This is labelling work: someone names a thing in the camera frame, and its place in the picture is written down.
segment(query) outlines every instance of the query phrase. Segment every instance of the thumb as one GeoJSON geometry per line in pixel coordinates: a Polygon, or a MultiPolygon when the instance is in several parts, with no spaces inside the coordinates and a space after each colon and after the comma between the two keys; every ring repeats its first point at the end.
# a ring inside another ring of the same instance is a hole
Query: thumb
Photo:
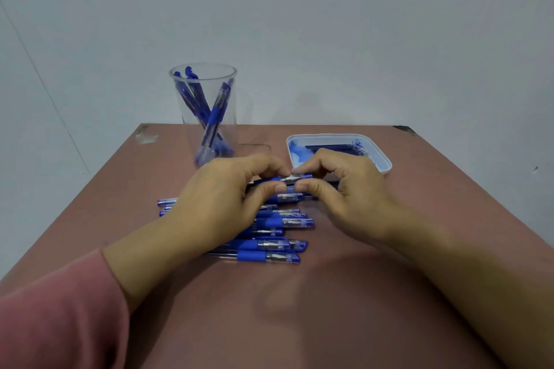
{"type": "Polygon", "coordinates": [[[319,198],[333,214],[338,212],[338,208],[343,205],[344,198],[336,188],[327,181],[319,178],[307,178],[297,181],[294,190],[296,192],[307,192],[319,198]]]}
{"type": "Polygon", "coordinates": [[[264,204],[268,198],[277,194],[287,191],[287,186],[281,181],[268,181],[256,185],[254,188],[248,191],[244,198],[244,215],[247,217],[250,223],[256,217],[256,213],[260,210],[262,204],[264,204]]]}

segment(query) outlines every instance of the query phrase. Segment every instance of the tabletop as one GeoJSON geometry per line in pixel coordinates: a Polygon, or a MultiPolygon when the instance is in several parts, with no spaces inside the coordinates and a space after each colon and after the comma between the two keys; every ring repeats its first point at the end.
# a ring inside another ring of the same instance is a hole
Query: tabletop
{"type": "MultiPolygon", "coordinates": [[[[358,133],[391,160],[388,188],[518,270],[552,249],[417,134],[389,126],[238,126],[290,164],[292,134],[358,133]]],[[[0,295],[157,219],[194,173],[185,127],[141,125],[0,282],[0,295]]],[[[494,368],[502,364],[418,270],[336,230],[315,201],[297,266],[199,257],[131,319],[129,368],[494,368]]]]}

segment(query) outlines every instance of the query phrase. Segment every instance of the blue pen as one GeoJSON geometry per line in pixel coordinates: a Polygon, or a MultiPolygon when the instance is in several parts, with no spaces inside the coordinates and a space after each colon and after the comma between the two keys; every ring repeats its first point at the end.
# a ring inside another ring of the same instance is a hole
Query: blue pen
{"type": "Polygon", "coordinates": [[[308,247],[307,240],[289,240],[290,249],[294,252],[304,252],[308,247]]]}
{"type": "Polygon", "coordinates": [[[256,218],[259,217],[304,217],[307,216],[301,213],[298,209],[292,210],[260,210],[256,213],[256,218]]]}
{"type": "Polygon", "coordinates": [[[177,198],[165,198],[158,200],[158,206],[172,206],[177,202],[177,198]]]}
{"type": "Polygon", "coordinates": [[[267,237],[267,236],[282,236],[283,234],[282,229],[275,229],[275,228],[253,228],[252,226],[248,227],[239,235],[237,235],[237,238],[257,238],[257,237],[267,237]]]}
{"type": "Polygon", "coordinates": [[[297,175],[289,175],[288,177],[273,177],[273,178],[262,178],[259,180],[254,180],[249,185],[258,185],[262,182],[268,182],[268,181],[282,181],[287,185],[293,185],[298,180],[303,180],[305,178],[313,178],[311,174],[297,174],[297,175]]]}
{"type": "Polygon", "coordinates": [[[208,146],[211,148],[213,139],[217,132],[217,126],[223,119],[223,108],[225,107],[225,101],[227,100],[227,95],[231,91],[231,87],[227,85],[226,82],[223,82],[219,93],[217,94],[216,102],[213,104],[212,112],[209,115],[209,119],[204,131],[204,137],[202,138],[201,145],[204,146],[208,142],[208,146]]]}
{"type": "MultiPolygon", "coordinates": [[[[184,68],[184,74],[187,76],[187,79],[195,79],[195,80],[199,79],[197,74],[192,71],[192,67],[190,66],[186,66],[184,68]]],[[[202,86],[200,85],[200,82],[189,82],[188,85],[190,86],[190,90],[194,94],[194,97],[197,99],[202,109],[209,115],[210,114],[209,105],[204,96],[204,91],[202,90],[202,86]]]]}
{"type": "MultiPolygon", "coordinates": [[[[181,77],[180,72],[174,72],[174,76],[181,77]]],[[[198,122],[202,125],[202,128],[206,128],[206,124],[209,120],[210,111],[209,108],[206,110],[205,108],[201,107],[198,104],[198,101],[194,98],[194,95],[190,93],[187,85],[184,82],[180,82],[178,80],[175,81],[175,87],[177,88],[177,92],[180,93],[181,98],[183,98],[184,103],[189,108],[189,110],[194,114],[194,116],[198,119],[198,122]]],[[[223,136],[217,133],[217,138],[221,140],[221,143],[218,143],[218,146],[216,147],[216,151],[222,151],[222,152],[233,152],[233,150],[227,145],[225,140],[223,139],[223,136]]]]}
{"type": "Polygon", "coordinates": [[[277,194],[271,196],[265,202],[266,204],[275,204],[275,203],[297,203],[304,198],[302,193],[286,193],[286,194],[277,194]]]}
{"type": "MultiPolygon", "coordinates": [[[[178,78],[181,77],[180,72],[174,72],[173,75],[178,78]]],[[[209,118],[209,111],[206,111],[198,103],[199,101],[194,97],[193,94],[190,93],[186,83],[181,82],[180,80],[176,80],[175,88],[177,89],[177,92],[181,95],[181,98],[183,98],[183,101],[187,105],[189,110],[194,114],[196,118],[198,118],[200,124],[202,124],[202,126],[205,128],[209,118]]]]}
{"type": "Polygon", "coordinates": [[[233,259],[237,261],[259,261],[262,263],[300,263],[300,257],[295,253],[282,253],[271,251],[227,251],[207,252],[204,255],[215,255],[219,258],[233,259]]]}
{"type": "MultiPolygon", "coordinates": [[[[229,103],[229,97],[231,96],[232,84],[233,79],[229,79],[228,83],[223,82],[216,98],[216,102],[213,104],[212,113],[209,116],[208,124],[204,130],[200,150],[194,158],[198,166],[202,166],[210,161],[209,155],[212,151],[213,140],[216,137],[216,134],[218,134],[217,129],[225,116],[225,111],[229,103]]],[[[233,151],[229,148],[228,155],[232,156],[233,154],[233,151]]]]}
{"type": "Polygon", "coordinates": [[[255,239],[255,240],[230,240],[228,243],[221,245],[216,249],[238,249],[250,251],[288,251],[292,249],[289,241],[286,238],[270,238],[270,239],[255,239]]]}
{"type": "MultiPolygon", "coordinates": [[[[163,200],[158,200],[158,206],[163,206],[164,210],[169,210],[177,202],[176,198],[166,198],[163,200]]],[[[275,210],[277,205],[262,205],[260,210],[275,210]]]]}
{"type": "Polygon", "coordinates": [[[313,219],[295,219],[295,218],[281,218],[270,217],[267,219],[256,219],[252,226],[252,229],[269,229],[269,228],[308,228],[314,225],[313,219]]]}
{"type": "Polygon", "coordinates": [[[308,248],[307,240],[290,240],[285,237],[258,237],[257,240],[286,240],[290,245],[290,252],[301,253],[308,248]]]}

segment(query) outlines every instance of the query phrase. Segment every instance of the pen holder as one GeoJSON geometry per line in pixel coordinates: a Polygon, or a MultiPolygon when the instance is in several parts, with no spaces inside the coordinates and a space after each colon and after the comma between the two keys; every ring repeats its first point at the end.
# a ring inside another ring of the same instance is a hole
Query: pen holder
{"type": "Polygon", "coordinates": [[[186,137],[198,168],[215,157],[235,155],[236,75],[233,66],[216,63],[188,63],[170,70],[186,137]]]}

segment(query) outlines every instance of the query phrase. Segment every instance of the pink sleeve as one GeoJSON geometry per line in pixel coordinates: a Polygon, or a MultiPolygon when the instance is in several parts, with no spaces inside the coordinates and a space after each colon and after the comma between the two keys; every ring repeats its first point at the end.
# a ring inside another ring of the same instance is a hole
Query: pink sleeve
{"type": "Polygon", "coordinates": [[[0,298],[0,367],[123,368],[129,313],[94,251],[0,298]]]}

